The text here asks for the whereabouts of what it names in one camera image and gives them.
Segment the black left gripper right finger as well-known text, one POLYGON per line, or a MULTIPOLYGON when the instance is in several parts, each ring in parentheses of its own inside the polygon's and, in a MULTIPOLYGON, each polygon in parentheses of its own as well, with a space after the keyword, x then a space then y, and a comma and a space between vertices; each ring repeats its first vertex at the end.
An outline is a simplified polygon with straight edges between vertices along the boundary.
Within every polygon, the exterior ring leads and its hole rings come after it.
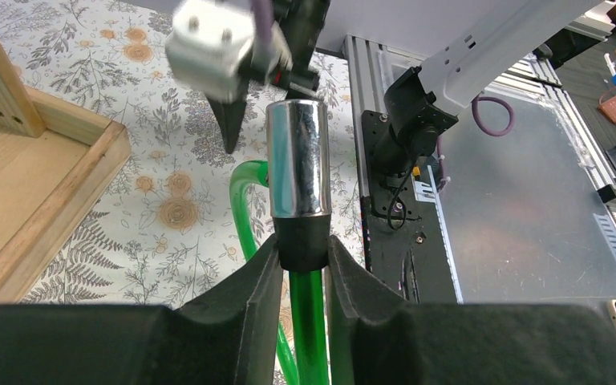
POLYGON ((616 338, 584 306, 414 303, 330 238, 335 384, 616 384, 616 338))

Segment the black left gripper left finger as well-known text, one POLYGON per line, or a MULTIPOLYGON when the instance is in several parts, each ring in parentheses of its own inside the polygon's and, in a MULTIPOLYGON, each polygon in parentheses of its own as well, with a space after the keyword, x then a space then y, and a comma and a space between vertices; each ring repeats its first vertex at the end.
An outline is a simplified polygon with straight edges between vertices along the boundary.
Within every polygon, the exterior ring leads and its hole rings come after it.
POLYGON ((270 384, 282 268, 269 238, 173 310, 0 305, 0 384, 270 384))

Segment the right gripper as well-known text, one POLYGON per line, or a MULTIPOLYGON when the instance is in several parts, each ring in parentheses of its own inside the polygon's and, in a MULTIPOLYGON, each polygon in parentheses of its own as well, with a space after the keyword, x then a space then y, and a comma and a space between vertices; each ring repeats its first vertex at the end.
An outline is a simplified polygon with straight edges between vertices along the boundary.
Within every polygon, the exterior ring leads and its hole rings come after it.
MULTIPOLYGON (((287 91, 287 99, 317 100, 320 80, 318 72, 310 67, 318 37, 325 26, 330 7, 329 1, 256 1, 254 17, 257 35, 267 31, 267 26, 278 23, 287 43, 293 65, 277 64, 268 75, 254 72, 254 81, 287 91)), ((246 95, 231 103, 209 99, 209 106, 221 131, 224 150, 235 151, 247 106, 246 95)))

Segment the green cable lock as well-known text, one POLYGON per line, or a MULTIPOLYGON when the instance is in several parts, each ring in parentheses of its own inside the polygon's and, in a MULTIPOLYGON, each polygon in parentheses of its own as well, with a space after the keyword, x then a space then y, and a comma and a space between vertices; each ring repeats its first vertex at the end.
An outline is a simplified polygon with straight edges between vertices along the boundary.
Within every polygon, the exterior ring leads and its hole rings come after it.
POLYGON ((278 328, 277 358, 289 384, 328 384, 322 269, 327 264, 331 199, 326 106, 290 99, 266 108, 268 159, 239 164, 230 204, 245 259, 256 252, 247 188, 268 187, 281 266, 289 274, 294 348, 278 328))

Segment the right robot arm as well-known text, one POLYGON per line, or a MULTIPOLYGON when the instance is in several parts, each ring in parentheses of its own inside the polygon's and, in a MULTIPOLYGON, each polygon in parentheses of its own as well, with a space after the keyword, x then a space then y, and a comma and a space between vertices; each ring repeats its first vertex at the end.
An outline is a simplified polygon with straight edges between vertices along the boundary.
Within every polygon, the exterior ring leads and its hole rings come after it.
POLYGON ((419 81, 459 115, 498 75, 596 1, 333 1, 318 47, 351 35, 421 55, 419 81))

